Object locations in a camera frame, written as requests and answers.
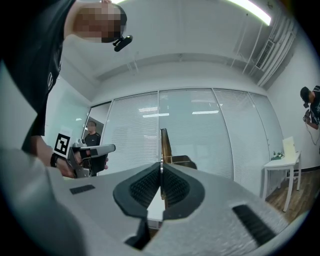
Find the black t-shirt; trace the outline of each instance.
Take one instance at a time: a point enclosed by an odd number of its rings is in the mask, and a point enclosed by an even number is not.
[[[61,69],[64,26],[75,0],[12,1],[3,59],[17,87],[37,112],[30,135],[45,135],[48,94]]]
[[[84,141],[88,147],[93,147],[93,146],[100,145],[100,139],[101,139],[100,134],[96,132],[95,134],[92,134],[92,135],[89,133],[87,136],[85,136]]]
[[[313,124],[320,124],[320,86],[316,86],[313,89],[315,98],[312,104],[310,104],[311,110],[311,122]]]

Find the white wall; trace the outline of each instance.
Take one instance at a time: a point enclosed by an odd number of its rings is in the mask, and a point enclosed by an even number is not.
[[[210,62],[169,62],[139,69],[139,73],[121,73],[105,80],[92,105],[115,98],[157,90],[178,88],[225,88],[267,95],[250,78],[229,66]]]
[[[66,92],[71,93],[75,99],[78,99],[80,103],[84,106],[90,106],[91,102],[85,98],[81,93],[79,93],[76,89],[74,89],[66,80],[64,80],[61,76],[59,79],[56,80],[54,87],[52,88],[51,92],[49,93],[47,105],[46,105],[46,114],[45,114],[45,136],[43,136],[43,140],[48,143],[49,136],[51,134],[51,128],[54,126],[57,120],[57,117],[60,115],[64,115],[67,113],[57,113],[61,104],[63,102],[63,96]]]
[[[320,84],[320,67],[317,54],[308,39],[300,34],[296,40],[297,45],[290,63],[267,92],[279,119],[283,137],[293,136],[295,149],[302,151],[302,168],[305,169],[320,166],[320,142],[313,144],[302,120],[306,109],[303,107],[300,90],[304,86],[312,90]],[[308,129],[316,141],[319,131],[309,126]]]

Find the black rubber pad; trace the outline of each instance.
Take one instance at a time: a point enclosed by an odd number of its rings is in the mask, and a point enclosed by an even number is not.
[[[71,194],[75,195],[75,194],[79,194],[79,193],[86,192],[86,191],[93,190],[93,189],[95,189],[94,186],[85,185],[85,186],[78,186],[78,187],[70,188],[70,191],[71,191]]]
[[[276,236],[247,205],[239,205],[232,210],[259,246]]]

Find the glass wall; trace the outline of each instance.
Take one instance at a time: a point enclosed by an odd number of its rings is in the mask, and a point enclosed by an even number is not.
[[[230,141],[213,91],[161,91],[159,99],[159,128],[167,129],[172,155],[186,155],[198,170],[232,178]]]
[[[94,117],[96,112],[104,120]],[[178,89],[133,95],[92,108],[90,120],[97,121],[97,129],[99,120],[102,126],[106,122],[101,144],[116,146],[108,156],[109,169],[100,175],[158,162],[160,129],[166,128],[173,156],[186,155],[199,171],[233,179],[257,196],[269,152],[281,151],[282,145],[268,98],[245,91]],[[277,183],[270,181],[269,193]]]
[[[108,170],[120,172],[158,161],[158,94],[146,93],[115,99],[112,103],[102,144],[115,144],[108,155]]]
[[[270,161],[266,133],[247,92],[214,89],[231,142],[234,181],[262,194],[264,165]]]

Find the person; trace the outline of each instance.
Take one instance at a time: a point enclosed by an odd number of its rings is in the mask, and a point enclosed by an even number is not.
[[[89,133],[84,138],[85,144],[88,147],[99,146],[101,135],[96,132],[97,124],[94,121],[89,121],[87,128]]]
[[[303,87],[300,91],[300,96],[304,101],[305,107],[310,104],[311,118],[306,118],[305,123],[318,130],[320,124],[320,86],[317,85],[313,91]]]
[[[2,59],[16,87],[37,113],[22,149],[37,156],[44,165],[57,167],[63,176],[74,178],[66,160],[55,155],[42,139],[48,94],[62,67],[63,42],[70,35],[99,43],[114,42],[122,36],[127,16],[110,0],[33,0],[5,4],[3,10],[12,14],[14,22],[2,23],[5,24],[2,34],[8,38],[2,44],[5,49]],[[76,159],[82,163],[79,153]]]

